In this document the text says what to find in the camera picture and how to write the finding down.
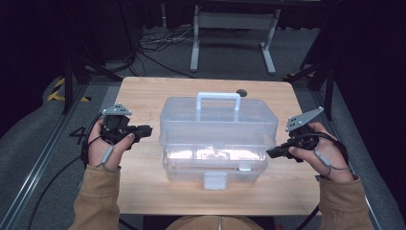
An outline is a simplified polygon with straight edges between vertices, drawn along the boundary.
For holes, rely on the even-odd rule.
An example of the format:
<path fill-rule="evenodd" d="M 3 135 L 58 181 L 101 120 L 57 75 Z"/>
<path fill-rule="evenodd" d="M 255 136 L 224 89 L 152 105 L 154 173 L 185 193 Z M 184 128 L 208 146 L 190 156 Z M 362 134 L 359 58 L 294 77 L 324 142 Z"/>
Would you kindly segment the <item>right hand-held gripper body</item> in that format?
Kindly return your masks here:
<path fill-rule="evenodd" d="M 308 123 L 323 111 L 324 109 L 319 106 L 303 114 L 289 117 L 285 127 L 289 139 L 286 141 L 285 146 L 287 148 L 298 147 L 305 150 L 313 150 L 318 145 L 319 140 L 315 135 L 315 131 Z"/>

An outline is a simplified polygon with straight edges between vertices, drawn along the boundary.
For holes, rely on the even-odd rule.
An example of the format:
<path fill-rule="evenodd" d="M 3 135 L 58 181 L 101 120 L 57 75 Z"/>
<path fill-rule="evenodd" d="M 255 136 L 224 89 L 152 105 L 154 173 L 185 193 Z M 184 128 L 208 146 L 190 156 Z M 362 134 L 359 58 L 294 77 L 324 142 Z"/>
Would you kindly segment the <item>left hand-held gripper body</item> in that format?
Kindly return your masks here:
<path fill-rule="evenodd" d="M 101 125 L 101 138 L 103 141 L 115 145 L 128 134 L 128 115 L 131 111 L 121 103 L 117 103 L 101 112 L 103 121 Z"/>

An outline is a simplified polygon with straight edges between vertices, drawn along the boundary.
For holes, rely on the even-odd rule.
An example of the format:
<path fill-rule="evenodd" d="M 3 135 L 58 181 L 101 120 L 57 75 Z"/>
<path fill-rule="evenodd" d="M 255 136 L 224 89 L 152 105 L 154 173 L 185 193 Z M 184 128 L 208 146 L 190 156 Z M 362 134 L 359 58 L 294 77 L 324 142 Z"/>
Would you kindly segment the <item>clear plastic storage box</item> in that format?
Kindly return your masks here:
<path fill-rule="evenodd" d="M 252 183 L 268 166 L 278 123 L 264 101 L 238 93 L 170 97 L 160 115 L 163 168 L 169 180 L 198 182 L 206 190 Z M 239 163 L 252 170 L 240 172 Z"/>

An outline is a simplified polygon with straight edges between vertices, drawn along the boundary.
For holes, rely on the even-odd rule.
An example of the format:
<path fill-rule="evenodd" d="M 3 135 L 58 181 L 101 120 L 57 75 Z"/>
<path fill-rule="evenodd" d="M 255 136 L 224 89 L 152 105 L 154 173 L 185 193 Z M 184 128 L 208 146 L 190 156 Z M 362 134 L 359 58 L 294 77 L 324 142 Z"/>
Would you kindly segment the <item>person's left hand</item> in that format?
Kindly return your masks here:
<path fill-rule="evenodd" d="M 102 119 L 93 126 L 88 138 L 88 159 L 92 167 L 103 167 L 109 171 L 120 167 L 121 160 L 127 148 L 125 138 L 112 146 L 101 138 Z"/>

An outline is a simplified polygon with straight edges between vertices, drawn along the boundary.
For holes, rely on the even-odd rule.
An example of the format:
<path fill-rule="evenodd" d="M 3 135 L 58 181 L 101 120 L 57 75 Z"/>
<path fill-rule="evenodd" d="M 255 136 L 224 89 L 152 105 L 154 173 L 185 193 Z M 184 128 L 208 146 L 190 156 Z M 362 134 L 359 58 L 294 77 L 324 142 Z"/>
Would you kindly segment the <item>person's right hand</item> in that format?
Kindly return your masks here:
<path fill-rule="evenodd" d="M 352 172 L 340 150 L 338 150 L 333 143 L 327 139 L 321 138 L 315 150 L 291 147 L 288 151 L 292 155 L 309 163 L 310 166 L 324 178 L 328 178 L 337 183 L 346 183 L 354 180 Z M 323 163 L 316 155 L 317 151 L 319 151 L 330 163 L 329 166 Z"/>

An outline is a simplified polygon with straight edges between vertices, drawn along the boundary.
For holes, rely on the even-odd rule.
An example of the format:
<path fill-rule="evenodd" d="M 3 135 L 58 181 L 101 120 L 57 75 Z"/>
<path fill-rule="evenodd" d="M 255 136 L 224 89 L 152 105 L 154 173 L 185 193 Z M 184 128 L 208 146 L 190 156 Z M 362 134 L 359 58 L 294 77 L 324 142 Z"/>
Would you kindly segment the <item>black metal stand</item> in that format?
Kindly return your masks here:
<path fill-rule="evenodd" d="M 63 78 L 65 79 L 65 101 L 63 114 L 67 114 L 74 102 L 74 91 L 73 91 L 73 78 L 76 78 L 79 84 L 88 84 L 91 80 L 91 77 L 86 69 L 86 66 L 90 66 L 96 72 L 101 73 L 102 75 L 108 77 L 113 81 L 122 81 L 123 79 L 113 72 L 102 67 L 96 61 L 91 60 L 88 57 L 80 56 L 78 54 L 71 54 L 67 57 Z"/>
<path fill-rule="evenodd" d="M 334 88 L 334 70 L 332 60 L 313 64 L 296 74 L 288 74 L 283 78 L 283 80 L 289 83 L 293 83 L 294 81 L 298 81 L 304 77 L 309 76 L 310 74 L 313 75 L 313 77 L 307 84 L 307 88 L 310 91 L 319 91 L 323 85 L 326 86 L 324 109 L 327 114 L 327 118 L 331 121 L 332 97 Z"/>

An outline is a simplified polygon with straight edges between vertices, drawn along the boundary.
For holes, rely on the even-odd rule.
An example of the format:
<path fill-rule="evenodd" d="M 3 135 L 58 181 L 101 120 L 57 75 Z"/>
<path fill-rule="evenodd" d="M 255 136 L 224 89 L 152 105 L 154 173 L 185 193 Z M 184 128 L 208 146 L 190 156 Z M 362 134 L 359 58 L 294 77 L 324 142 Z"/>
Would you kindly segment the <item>yellow black hazard tape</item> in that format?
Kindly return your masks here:
<path fill-rule="evenodd" d="M 47 98 L 47 101 L 59 101 L 65 102 L 65 97 L 58 94 L 59 90 L 61 89 L 62 85 L 65 83 L 65 78 L 61 77 L 56 82 L 53 90 L 51 91 L 50 95 Z M 82 97 L 80 99 L 81 102 L 90 103 L 92 101 L 92 97 Z"/>

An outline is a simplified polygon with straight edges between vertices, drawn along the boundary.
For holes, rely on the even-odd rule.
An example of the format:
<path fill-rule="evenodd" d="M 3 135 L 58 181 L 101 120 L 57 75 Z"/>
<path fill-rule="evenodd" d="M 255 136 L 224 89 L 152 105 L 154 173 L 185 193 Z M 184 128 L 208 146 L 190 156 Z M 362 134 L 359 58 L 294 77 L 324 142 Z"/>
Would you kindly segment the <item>person's torso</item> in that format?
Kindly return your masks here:
<path fill-rule="evenodd" d="M 264 230 L 246 217 L 184 216 L 165 230 Z"/>

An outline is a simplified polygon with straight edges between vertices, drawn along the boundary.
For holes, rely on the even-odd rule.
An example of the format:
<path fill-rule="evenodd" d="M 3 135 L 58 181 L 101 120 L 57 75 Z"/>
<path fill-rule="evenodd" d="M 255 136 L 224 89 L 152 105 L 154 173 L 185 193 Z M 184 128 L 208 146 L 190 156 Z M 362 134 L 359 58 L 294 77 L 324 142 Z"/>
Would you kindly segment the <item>aluminium floor rail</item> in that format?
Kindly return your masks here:
<path fill-rule="evenodd" d="M 67 112 L 65 114 L 62 114 L 57 120 L 57 123 L 52 133 L 50 134 L 44 148 L 42 149 L 39 156 L 36 158 L 36 161 L 25 177 L 24 183 L 22 184 L 18 194 L 14 198 L 11 207 L 0 222 L 0 230 L 12 230 L 12 228 L 18 221 L 22 211 L 26 207 L 31 195 L 34 192 L 35 187 L 37 186 L 42 174 L 46 170 L 46 167 L 48 166 L 48 163 L 55 152 L 55 148 L 59 142 L 62 131 L 67 126 L 68 121 L 73 114 L 73 111 L 79 104 L 81 97 L 85 93 L 87 87 L 87 84 L 80 84 L 74 92 L 70 107 L 68 108 Z"/>
<path fill-rule="evenodd" d="M 350 114 L 345 112 L 344 115 L 345 117 L 343 119 L 337 118 L 335 120 L 335 123 L 331 126 L 331 130 L 327 130 L 327 128 L 319 122 L 312 123 L 310 126 L 314 128 L 315 131 L 322 132 L 330 137 L 327 140 L 331 141 L 333 145 L 340 150 L 350 168 L 350 171 L 352 172 L 352 175 L 358 175 L 361 178 L 364 187 L 366 168 L 372 164 L 372 160 L 369 157 L 364 142 L 361 140 L 358 131 L 350 119 Z M 316 152 L 316 155 L 327 166 L 330 165 L 330 163 L 319 151 Z M 376 222 L 376 214 L 371 206 L 371 201 L 368 198 L 368 192 L 365 190 L 365 188 L 364 191 L 365 198 L 369 206 L 373 230 L 379 230 L 379 224 Z"/>

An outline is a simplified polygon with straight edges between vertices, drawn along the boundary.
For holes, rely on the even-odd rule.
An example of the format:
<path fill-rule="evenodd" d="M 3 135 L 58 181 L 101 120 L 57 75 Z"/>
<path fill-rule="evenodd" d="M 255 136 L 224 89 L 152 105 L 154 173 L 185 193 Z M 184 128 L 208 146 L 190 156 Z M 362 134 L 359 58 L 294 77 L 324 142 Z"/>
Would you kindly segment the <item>grey metal table frame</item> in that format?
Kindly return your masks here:
<path fill-rule="evenodd" d="M 257 30 L 268 32 L 267 38 L 259 47 L 262 52 L 264 63 L 269 75 L 276 74 L 276 68 L 271 57 L 270 46 L 280 19 L 280 10 L 270 14 L 252 14 L 238 12 L 206 12 L 202 11 L 199 5 L 194 6 L 193 14 L 193 44 L 190 70 L 198 70 L 199 61 L 199 30 L 208 29 L 239 29 Z"/>

